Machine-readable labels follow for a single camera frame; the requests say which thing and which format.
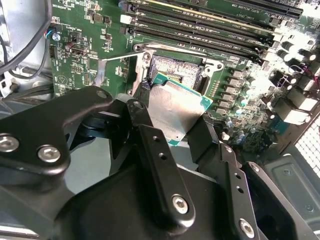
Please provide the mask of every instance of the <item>black cable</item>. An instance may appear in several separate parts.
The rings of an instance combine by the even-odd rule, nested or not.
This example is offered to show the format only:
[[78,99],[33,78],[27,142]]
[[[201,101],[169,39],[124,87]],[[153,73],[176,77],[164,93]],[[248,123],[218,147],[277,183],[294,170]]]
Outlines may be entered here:
[[51,94],[54,92],[54,86],[52,84],[46,84],[41,86],[36,86],[24,91],[20,91],[17,93],[12,93],[6,98],[3,98],[3,101],[12,101],[12,100],[18,100],[18,99],[24,99],[44,94]]
[[[8,62],[8,52],[7,52],[7,48],[5,46],[5,41],[2,38],[2,36],[0,35],[0,44],[2,46],[2,50],[3,50],[3,60],[4,63],[6,64]],[[42,61],[40,64],[40,67],[38,68],[38,70],[35,71],[35,73],[31,76],[23,76],[17,73],[14,73],[12,70],[9,70],[9,73],[14,76],[15,78],[19,78],[19,79],[23,79],[23,80],[31,80],[34,79],[37,76],[40,76],[41,72],[44,69],[45,63],[46,63],[46,59],[47,59],[47,52],[49,50],[49,46],[50,46],[50,41],[49,39],[45,39],[45,43],[44,43],[44,53],[43,53],[43,57],[42,57]]]
[[[36,71],[37,71],[36,69],[29,66],[24,66],[22,69],[22,72],[26,74],[34,74]],[[39,77],[51,82],[53,81],[53,76],[49,72],[40,72]]]
[[50,26],[51,18],[52,18],[51,0],[45,0],[44,5],[45,5],[44,23],[41,25],[39,30],[35,33],[35,35],[30,40],[30,42],[24,47],[24,49],[22,49],[13,59],[8,61],[4,65],[0,66],[0,75],[2,75],[5,72],[8,72],[9,70],[14,69],[18,64],[20,64],[35,48],[39,40],[42,38],[42,36]]

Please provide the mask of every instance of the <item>motherboard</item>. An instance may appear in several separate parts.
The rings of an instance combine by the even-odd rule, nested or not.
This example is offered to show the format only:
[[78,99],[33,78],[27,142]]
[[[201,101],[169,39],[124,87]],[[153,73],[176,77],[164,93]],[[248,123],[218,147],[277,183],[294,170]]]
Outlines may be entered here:
[[136,96],[162,74],[212,100],[222,141],[260,153],[317,104],[319,4],[52,0],[55,95],[95,85]]

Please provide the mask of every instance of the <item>screw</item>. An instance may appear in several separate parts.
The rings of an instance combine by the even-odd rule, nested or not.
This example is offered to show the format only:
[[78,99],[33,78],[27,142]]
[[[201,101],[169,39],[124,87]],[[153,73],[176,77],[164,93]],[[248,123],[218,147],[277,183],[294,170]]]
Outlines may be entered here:
[[10,153],[19,147],[19,141],[13,136],[0,136],[0,152]]
[[248,238],[253,239],[255,237],[254,229],[246,220],[244,220],[243,218],[240,218],[239,225],[242,232],[244,232]]
[[144,108],[144,106],[139,101],[134,101],[133,105],[135,105],[139,109],[143,109]]
[[54,163],[61,157],[61,153],[54,146],[43,146],[38,151],[38,157],[46,163]]
[[150,59],[151,59],[151,55],[146,52],[146,53],[143,55],[143,58],[144,58],[145,60],[150,60]]
[[96,92],[98,94],[98,96],[100,98],[103,98],[103,99],[106,99],[107,98],[107,95],[103,92],[103,91],[97,91]]
[[252,169],[253,170],[255,170],[256,172],[259,172],[260,170],[259,170],[259,168],[255,165],[255,164],[251,164],[251,167],[252,167]]
[[229,152],[229,153],[232,153],[232,149],[231,147],[227,146],[227,145],[223,145],[224,148]]
[[283,170],[283,174],[289,176],[289,175],[291,175],[291,171],[288,169],[285,169],[285,170]]
[[52,34],[52,40],[53,41],[59,42],[60,39],[61,39],[61,37],[60,37],[60,35],[58,33],[55,32],[54,34]]
[[172,203],[178,213],[186,214],[188,212],[188,204],[181,196],[174,196],[172,198]]
[[307,205],[307,206],[305,206],[305,209],[306,209],[309,213],[311,213],[311,212],[314,211],[314,207],[313,207],[312,205]]

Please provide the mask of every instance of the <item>electrolytic capacitor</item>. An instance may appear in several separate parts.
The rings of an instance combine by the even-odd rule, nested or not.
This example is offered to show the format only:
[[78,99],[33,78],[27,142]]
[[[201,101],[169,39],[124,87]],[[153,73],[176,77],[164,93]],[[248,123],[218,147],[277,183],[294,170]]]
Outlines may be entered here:
[[313,61],[317,58],[317,55],[304,49],[300,49],[299,54],[304,56],[308,61]]
[[293,56],[292,56],[292,54],[284,51],[280,54],[280,58],[282,58],[283,61],[285,61],[285,62],[289,62],[293,58]]
[[238,100],[239,100],[241,106],[246,106],[246,105],[248,104],[248,100],[246,99],[245,96],[240,96],[240,97],[238,98]]
[[237,115],[242,114],[242,109],[241,109],[241,107],[240,107],[238,104],[236,104],[236,105],[234,106],[233,110],[234,110],[235,114],[237,114]]
[[283,48],[290,53],[296,53],[299,49],[297,45],[294,45],[293,43],[288,41],[283,44]]
[[270,111],[269,109],[265,109],[264,111],[265,111],[265,113],[268,115],[268,117],[270,119],[274,119],[275,118],[276,115],[274,115],[273,112]]
[[246,87],[243,89],[243,91],[244,91],[244,93],[245,93],[246,95],[251,95],[252,92],[253,92],[253,90],[252,90],[251,87],[249,87],[249,86],[246,86]]
[[254,77],[250,77],[248,79],[248,82],[251,84],[251,86],[255,87],[258,84],[258,81]]
[[293,87],[288,81],[284,81],[282,86],[285,87],[286,90],[291,90]]
[[288,75],[286,78],[290,84],[295,84],[297,83],[297,79],[294,76]]
[[271,102],[268,100],[267,97],[263,96],[261,98],[261,101],[267,106],[267,107],[270,107],[271,106]]
[[231,118],[230,117],[226,117],[224,120],[225,124],[229,127],[231,127],[233,125]]
[[242,130],[240,130],[240,131],[238,131],[238,138],[239,139],[243,139],[244,137],[245,137],[245,133],[244,133],[244,131],[242,131]]

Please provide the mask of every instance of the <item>mesh grille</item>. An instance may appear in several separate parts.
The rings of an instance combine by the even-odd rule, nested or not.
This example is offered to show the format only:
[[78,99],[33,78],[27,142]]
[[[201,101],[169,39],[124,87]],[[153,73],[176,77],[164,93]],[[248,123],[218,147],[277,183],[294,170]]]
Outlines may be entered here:
[[320,178],[320,117],[309,126],[295,147]]

